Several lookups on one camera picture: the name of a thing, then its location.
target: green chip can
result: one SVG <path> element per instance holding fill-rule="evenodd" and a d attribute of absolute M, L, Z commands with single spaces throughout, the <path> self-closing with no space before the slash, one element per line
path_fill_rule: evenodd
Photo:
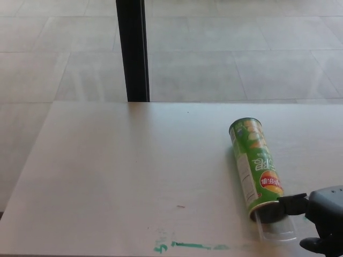
<path fill-rule="evenodd" d="M 265 142 L 261 123 L 254 118 L 233 122 L 229 133 L 249 217 L 255 213 L 262 223 L 283 219 L 284 210 L 277 200 L 284 191 Z"/>

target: floor tile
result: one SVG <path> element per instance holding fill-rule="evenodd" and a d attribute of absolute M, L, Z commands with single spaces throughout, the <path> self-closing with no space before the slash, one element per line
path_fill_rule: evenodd
<path fill-rule="evenodd" d="M 122 55 L 71 54 L 56 100 L 127 102 Z"/>
<path fill-rule="evenodd" d="M 117 16 L 115 0 L 90 0 L 85 16 Z"/>
<path fill-rule="evenodd" d="M 52 102 L 69 54 L 0 53 L 0 102 Z"/>
<path fill-rule="evenodd" d="M 234 52 L 248 99 L 340 97 L 309 51 Z"/>
<path fill-rule="evenodd" d="M 276 0 L 216 0 L 220 16 L 284 16 Z"/>
<path fill-rule="evenodd" d="M 0 52 L 31 51 L 46 18 L 0 17 Z"/>
<path fill-rule="evenodd" d="M 152 0 L 154 17 L 217 16 L 214 0 Z"/>
<path fill-rule="evenodd" d="M 17 16 L 83 16 L 88 0 L 25 0 Z"/>
<path fill-rule="evenodd" d="M 229 52 L 163 52 L 152 59 L 152 101 L 246 99 Z"/>
<path fill-rule="evenodd" d="M 287 16 L 343 15 L 343 7 L 336 0 L 278 0 Z"/>
<path fill-rule="evenodd" d="M 229 103 L 256 103 L 256 104 L 277 104 L 277 103 L 282 103 L 282 104 L 292 104 L 292 103 L 297 103 L 296 99 L 273 99 L 273 100 L 239 100 L 239 101 L 229 101 Z"/>
<path fill-rule="evenodd" d="M 14 16 L 24 0 L 0 0 L 0 16 Z"/>
<path fill-rule="evenodd" d="M 189 18 L 188 22 L 191 50 L 269 49 L 254 18 Z"/>
<path fill-rule="evenodd" d="M 343 51 L 312 51 L 335 88 L 343 96 Z"/>
<path fill-rule="evenodd" d="M 272 49 L 343 48 L 319 17 L 266 17 L 257 22 Z"/>
<path fill-rule="evenodd" d="M 147 45 L 150 52 L 190 49 L 187 18 L 151 18 L 147 21 Z"/>
<path fill-rule="evenodd" d="M 322 20 L 343 43 L 343 17 L 322 17 Z"/>
<path fill-rule="evenodd" d="M 0 104 L 0 211 L 11 192 L 48 114 L 50 104 Z"/>
<path fill-rule="evenodd" d="M 331 99 L 297 99 L 297 103 L 304 104 L 343 104 L 342 98 L 331 98 Z"/>
<path fill-rule="evenodd" d="M 34 50 L 112 51 L 116 26 L 115 17 L 51 17 Z"/>

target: black pole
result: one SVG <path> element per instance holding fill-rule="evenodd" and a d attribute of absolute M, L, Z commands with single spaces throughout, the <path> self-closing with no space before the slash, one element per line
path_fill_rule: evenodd
<path fill-rule="evenodd" d="M 128 102 L 150 102 L 144 0 L 116 0 Z"/>

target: can label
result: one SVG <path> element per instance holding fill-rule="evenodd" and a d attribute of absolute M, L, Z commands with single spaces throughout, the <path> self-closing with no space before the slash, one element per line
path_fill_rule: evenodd
<path fill-rule="evenodd" d="M 229 132 L 249 213 L 257 205 L 283 196 L 260 122 L 243 118 L 235 121 Z"/>

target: table surface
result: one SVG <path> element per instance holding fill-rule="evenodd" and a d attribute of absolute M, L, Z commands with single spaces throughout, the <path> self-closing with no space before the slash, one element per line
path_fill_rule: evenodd
<path fill-rule="evenodd" d="M 315 256 L 261 244 L 247 218 L 228 134 L 246 116 L 261 121 L 286 193 L 342 183 L 343 106 L 55 102 L 0 222 L 0 254 Z M 300 239 L 316 236 L 293 221 Z"/>

